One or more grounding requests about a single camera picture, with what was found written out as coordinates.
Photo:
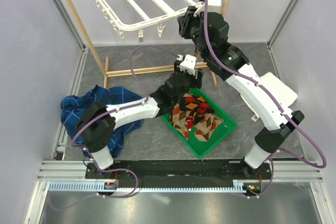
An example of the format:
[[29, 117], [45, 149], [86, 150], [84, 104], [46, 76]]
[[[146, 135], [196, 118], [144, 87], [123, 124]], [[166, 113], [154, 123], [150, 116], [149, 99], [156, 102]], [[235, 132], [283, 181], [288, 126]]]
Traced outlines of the black red argyle sock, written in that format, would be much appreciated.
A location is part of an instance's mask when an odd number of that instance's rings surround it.
[[198, 51], [198, 49], [196, 47], [195, 47], [195, 50], [194, 50], [194, 57], [196, 58], [197, 64], [202, 61], [200, 59], [199, 51]]
[[214, 110], [203, 97], [195, 95], [185, 96], [184, 100], [179, 102], [179, 105], [180, 115], [178, 119], [186, 121], [186, 117], [190, 115], [193, 117], [194, 125], [202, 119], [204, 114], [214, 114]]

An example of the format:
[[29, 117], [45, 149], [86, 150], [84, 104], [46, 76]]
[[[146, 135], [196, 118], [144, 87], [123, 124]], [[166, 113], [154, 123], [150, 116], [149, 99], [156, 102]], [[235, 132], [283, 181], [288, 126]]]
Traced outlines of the red christmas sock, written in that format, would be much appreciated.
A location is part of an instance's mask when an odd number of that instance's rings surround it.
[[186, 117], [186, 122], [187, 122], [187, 129], [188, 131], [191, 131], [193, 126], [194, 126], [194, 122], [193, 122], [193, 117], [192, 116], [187, 116]]

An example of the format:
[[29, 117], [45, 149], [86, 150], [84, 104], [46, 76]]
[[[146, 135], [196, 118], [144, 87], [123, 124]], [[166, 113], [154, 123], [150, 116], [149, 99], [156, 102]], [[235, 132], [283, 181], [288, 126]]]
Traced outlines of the tan brown argyle sock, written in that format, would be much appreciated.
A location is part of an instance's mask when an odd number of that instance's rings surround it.
[[[190, 93], [186, 93], [184, 94], [185, 96], [190, 96], [193, 94]], [[172, 126], [188, 141], [190, 135], [191, 135], [191, 131], [188, 131], [187, 129], [187, 122], [184, 120], [179, 120], [179, 115], [180, 115], [180, 105], [179, 103], [177, 103], [174, 106], [173, 111], [171, 112], [170, 115], [170, 121]]]

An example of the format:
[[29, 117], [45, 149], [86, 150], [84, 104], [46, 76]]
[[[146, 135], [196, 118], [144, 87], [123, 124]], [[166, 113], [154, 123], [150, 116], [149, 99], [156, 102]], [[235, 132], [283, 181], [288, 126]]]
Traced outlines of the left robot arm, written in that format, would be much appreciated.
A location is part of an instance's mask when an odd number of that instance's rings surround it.
[[81, 137], [84, 146], [97, 165], [97, 173], [103, 178], [111, 178], [115, 173], [113, 157], [108, 142], [115, 129], [142, 119], [152, 119], [166, 115], [190, 88], [202, 86], [203, 70], [196, 69], [197, 59], [186, 55], [176, 60], [174, 72], [155, 92], [148, 97], [117, 105], [95, 102], [77, 123], [75, 137]]

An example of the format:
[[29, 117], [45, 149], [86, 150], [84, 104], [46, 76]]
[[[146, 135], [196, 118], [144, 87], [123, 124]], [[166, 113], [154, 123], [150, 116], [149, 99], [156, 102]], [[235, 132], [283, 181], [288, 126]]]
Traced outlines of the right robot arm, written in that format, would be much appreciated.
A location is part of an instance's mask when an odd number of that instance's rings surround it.
[[195, 6], [189, 6], [177, 22], [179, 35], [192, 40], [210, 70], [237, 90], [264, 123], [264, 128], [255, 136], [255, 143], [240, 166], [245, 178], [254, 178], [266, 158], [302, 122], [304, 114], [292, 111], [265, 90], [248, 58], [239, 48], [228, 43], [229, 25], [221, 14], [198, 13]]

